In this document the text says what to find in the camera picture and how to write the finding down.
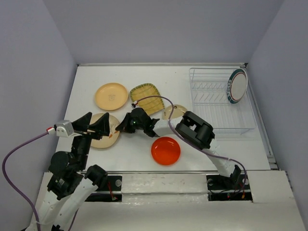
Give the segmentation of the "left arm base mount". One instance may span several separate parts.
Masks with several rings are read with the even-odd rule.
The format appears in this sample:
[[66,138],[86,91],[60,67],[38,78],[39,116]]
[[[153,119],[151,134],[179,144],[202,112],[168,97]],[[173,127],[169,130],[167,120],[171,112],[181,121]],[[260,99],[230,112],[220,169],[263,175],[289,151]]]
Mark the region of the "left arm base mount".
[[107,183],[93,192],[86,202],[121,202],[122,175],[109,175]]

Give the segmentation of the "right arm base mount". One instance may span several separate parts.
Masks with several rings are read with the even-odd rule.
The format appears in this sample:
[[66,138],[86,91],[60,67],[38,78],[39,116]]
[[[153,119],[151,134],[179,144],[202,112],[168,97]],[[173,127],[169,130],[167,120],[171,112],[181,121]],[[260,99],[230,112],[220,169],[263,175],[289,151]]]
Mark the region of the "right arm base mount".
[[235,186],[226,186],[220,175],[206,175],[208,201],[253,201],[248,177],[241,174]]

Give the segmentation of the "white plate green red rim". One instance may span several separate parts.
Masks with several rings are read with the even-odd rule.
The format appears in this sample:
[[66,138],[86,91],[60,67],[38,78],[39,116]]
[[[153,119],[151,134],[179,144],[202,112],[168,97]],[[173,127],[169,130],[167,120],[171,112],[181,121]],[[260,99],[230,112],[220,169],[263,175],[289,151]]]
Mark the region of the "white plate green red rim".
[[248,85],[247,73],[244,69],[232,72],[227,82],[226,96],[231,104],[238,103],[245,95]]

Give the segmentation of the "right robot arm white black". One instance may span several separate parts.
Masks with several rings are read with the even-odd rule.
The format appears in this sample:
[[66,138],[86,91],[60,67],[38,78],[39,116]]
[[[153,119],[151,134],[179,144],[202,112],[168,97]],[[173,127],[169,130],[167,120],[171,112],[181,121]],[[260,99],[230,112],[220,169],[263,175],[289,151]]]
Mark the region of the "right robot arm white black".
[[247,171],[239,161],[218,153],[219,145],[215,141],[213,127],[191,111],[175,119],[151,118],[142,108],[135,108],[126,113],[116,131],[135,133],[142,130],[149,137],[163,137],[175,134],[192,148],[205,154],[216,167],[220,179],[219,184],[237,195],[244,190]]

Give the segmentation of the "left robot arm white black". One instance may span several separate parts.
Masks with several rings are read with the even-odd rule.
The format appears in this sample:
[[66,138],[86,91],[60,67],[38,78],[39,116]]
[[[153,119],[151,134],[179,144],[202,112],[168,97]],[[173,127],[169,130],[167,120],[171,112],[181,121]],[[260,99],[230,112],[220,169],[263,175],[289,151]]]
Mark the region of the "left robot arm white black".
[[106,186],[108,173],[98,165],[86,167],[92,140],[109,136],[109,113],[90,123],[88,112],[78,120],[62,120],[47,132],[57,137],[73,138],[71,150],[57,151],[49,165],[52,176],[43,202],[28,231],[63,231],[85,200]]

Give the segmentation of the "beige painted plate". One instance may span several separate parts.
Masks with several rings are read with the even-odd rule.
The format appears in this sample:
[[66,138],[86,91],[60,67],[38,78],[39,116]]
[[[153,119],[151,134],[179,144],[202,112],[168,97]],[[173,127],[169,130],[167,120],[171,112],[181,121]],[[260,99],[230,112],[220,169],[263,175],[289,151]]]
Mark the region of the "beige painted plate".
[[104,149],[109,148],[113,144],[115,144],[116,140],[119,137],[119,131],[116,131],[116,127],[119,125],[119,121],[113,115],[109,115],[109,127],[110,127],[110,134],[109,136],[103,136],[100,140],[92,139],[91,147],[96,149]]

